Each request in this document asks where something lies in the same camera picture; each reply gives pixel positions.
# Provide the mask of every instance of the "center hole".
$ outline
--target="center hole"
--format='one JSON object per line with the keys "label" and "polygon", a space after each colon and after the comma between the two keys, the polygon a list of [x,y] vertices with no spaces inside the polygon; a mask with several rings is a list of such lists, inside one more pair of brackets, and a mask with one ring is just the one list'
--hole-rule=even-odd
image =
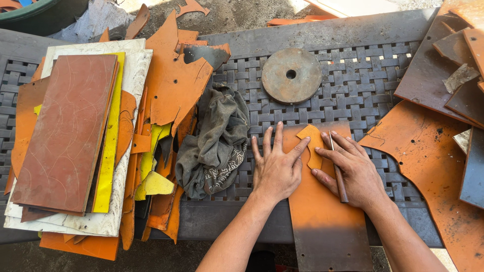
{"label": "center hole", "polygon": [[286,77],[289,79],[293,79],[296,77],[296,71],[294,70],[289,70],[286,72]]}

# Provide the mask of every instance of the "hand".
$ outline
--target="hand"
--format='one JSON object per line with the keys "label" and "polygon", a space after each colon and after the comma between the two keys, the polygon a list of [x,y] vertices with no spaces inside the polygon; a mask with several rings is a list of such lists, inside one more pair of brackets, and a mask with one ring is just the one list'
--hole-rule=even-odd
{"label": "hand", "polygon": [[[322,147],[316,147],[315,150],[316,153],[332,160],[341,168],[349,205],[366,211],[390,200],[385,192],[380,175],[365,149],[350,137],[343,138],[335,131],[332,131],[331,134],[334,151]],[[323,132],[321,137],[327,146],[331,146],[329,135]],[[338,195],[334,178],[320,169],[312,169],[311,173],[333,194]]]}
{"label": "hand", "polygon": [[275,130],[273,150],[271,150],[272,127],[265,131],[262,141],[264,157],[259,153],[256,137],[253,136],[251,139],[252,152],[256,160],[252,194],[268,198],[273,205],[288,198],[301,183],[301,171],[303,168],[301,154],[311,141],[311,137],[306,137],[293,150],[285,154],[282,151],[283,127],[282,122],[278,122]]}

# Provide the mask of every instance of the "metal disc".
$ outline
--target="metal disc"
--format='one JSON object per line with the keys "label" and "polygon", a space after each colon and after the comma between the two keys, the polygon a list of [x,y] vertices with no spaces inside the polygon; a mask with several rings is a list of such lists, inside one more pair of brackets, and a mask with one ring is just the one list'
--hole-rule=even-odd
{"label": "metal disc", "polygon": [[275,52],[262,69],[267,94],[286,105],[308,100],[318,90],[322,77],[316,56],[300,48]]}

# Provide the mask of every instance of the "green bucket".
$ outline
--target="green bucket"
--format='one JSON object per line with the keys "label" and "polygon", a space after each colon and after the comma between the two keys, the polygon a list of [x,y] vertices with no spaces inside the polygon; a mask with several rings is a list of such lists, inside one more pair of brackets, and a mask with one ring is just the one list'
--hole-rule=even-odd
{"label": "green bucket", "polygon": [[38,0],[18,10],[0,13],[0,28],[47,36],[74,23],[74,16],[81,17],[87,8],[88,0]]}

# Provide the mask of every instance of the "awl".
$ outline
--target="awl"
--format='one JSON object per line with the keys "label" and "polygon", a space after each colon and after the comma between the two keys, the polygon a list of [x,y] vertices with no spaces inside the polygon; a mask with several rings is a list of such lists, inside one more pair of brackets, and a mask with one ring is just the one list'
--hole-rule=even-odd
{"label": "awl", "polygon": [[[331,140],[331,150],[334,150],[333,137],[331,137],[331,131],[329,131]],[[334,165],[334,175],[336,176],[336,185],[338,186],[339,202],[348,203],[348,196],[346,195],[345,183],[343,182],[343,174],[341,169],[335,163]]]}

